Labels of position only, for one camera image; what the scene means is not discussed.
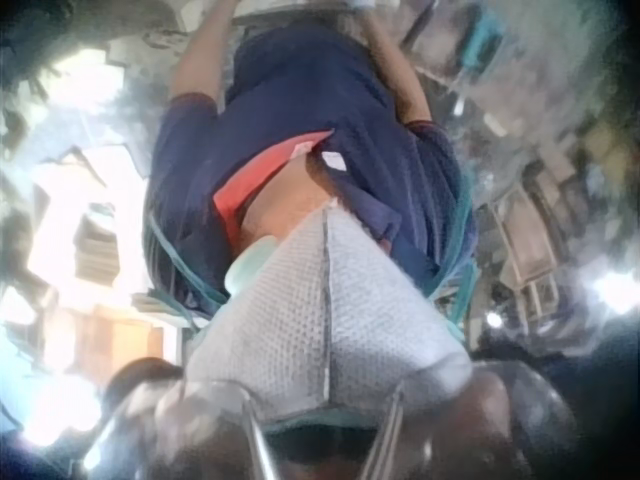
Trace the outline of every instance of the white tag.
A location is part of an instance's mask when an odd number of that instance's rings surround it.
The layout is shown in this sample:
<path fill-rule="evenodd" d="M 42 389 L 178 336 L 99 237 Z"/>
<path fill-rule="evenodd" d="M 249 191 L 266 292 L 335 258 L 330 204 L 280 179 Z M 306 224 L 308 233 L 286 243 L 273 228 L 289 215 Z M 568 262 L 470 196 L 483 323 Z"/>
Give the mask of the white tag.
<path fill-rule="evenodd" d="M 306 155 L 311 151 L 312 148 L 313 148 L 313 142 L 302 142 L 297 144 L 293 148 L 293 152 L 291 152 L 291 156 L 289 157 L 289 160 L 299 157 L 300 155 Z"/>
<path fill-rule="evenodd" d="M 338 152 L 322 152 L 322 159 L 329 168 L 334 170 L 340 170 L 341 172 L 347 171 L 347 166 L 344 163 L 344 158 Z"/>

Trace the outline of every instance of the navy blue shirt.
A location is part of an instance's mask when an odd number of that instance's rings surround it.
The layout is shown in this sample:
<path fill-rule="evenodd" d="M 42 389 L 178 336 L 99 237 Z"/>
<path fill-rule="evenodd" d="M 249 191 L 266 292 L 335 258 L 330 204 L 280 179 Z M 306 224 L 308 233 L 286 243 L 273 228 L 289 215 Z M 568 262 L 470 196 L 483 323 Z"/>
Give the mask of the navy blue shirt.
<path fill-rule="evenodd" d="M 259 153 L 319 131 L 332 134 L 316 154 L 338 152 L 344 160 L 344 168 L 326 166 L 342 199 L 421 281 L 442 261 L 460 196 L 451 145 L 430 122 L 399 123 L 367 51 L 321 26 L 289 26 L 242 45 L 221 115 L 213 100 L 198 95 L 172 103 L 156 144 L 146 211 L 183 261 L 222 291 L 233 258 L 212 196 Z M 457 264 L 475 241 L 470 217 Z M 147 228 L 144 247 L 156 287 L 198 308 L 193 288 Z"/>

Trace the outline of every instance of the light green object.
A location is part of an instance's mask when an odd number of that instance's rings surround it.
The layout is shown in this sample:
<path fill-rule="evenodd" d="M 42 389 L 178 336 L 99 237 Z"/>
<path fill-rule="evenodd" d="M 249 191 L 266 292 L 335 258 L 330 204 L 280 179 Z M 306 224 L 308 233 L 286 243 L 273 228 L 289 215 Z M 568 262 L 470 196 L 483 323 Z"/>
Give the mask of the light green object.
<path fill-rule="evenodd" d="M 224 277 L 224 287 L 229 295 L 234 297 L 249 285 L 276 248 L 278 248 L 276 237 L 268 235 L 242 252 L 231 264 Z"/>

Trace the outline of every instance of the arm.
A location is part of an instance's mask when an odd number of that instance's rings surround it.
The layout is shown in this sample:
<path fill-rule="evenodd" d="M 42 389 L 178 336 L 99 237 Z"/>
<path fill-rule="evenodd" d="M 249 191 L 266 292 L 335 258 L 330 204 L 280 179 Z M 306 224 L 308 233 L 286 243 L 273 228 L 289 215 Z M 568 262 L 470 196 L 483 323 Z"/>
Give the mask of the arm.
<path fill-rule="evenodd" d="M 378 74 L 396 100 L 398 119 L 403 124 L 431 120 L 427 97 L 413 67 L 385 31 L 372 8 L 356 10 Z"/>
<path fill-rule="evenodd" d="M 202 93 L 218 100 L 222 84 L 229 27 L 239 0 L 217 0 L 178 62 L 170 98 Z"/>

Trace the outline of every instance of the person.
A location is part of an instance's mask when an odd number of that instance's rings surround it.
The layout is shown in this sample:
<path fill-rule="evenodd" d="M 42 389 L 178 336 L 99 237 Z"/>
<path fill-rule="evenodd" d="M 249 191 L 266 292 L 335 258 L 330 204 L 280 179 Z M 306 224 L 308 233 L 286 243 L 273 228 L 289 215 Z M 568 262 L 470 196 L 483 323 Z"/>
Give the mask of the person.
<path fill-rule="evenodd" d="M 432 294 L 473 252 L 469 191 L 374 2 L 352 5 L 367 48 L 310 18 L 247 39 L 220 113 L 237 4 L 215 3 L 171 81 L 145 203 L 157 290 L 211 317 L 234 260 L 336 198 Z"/>

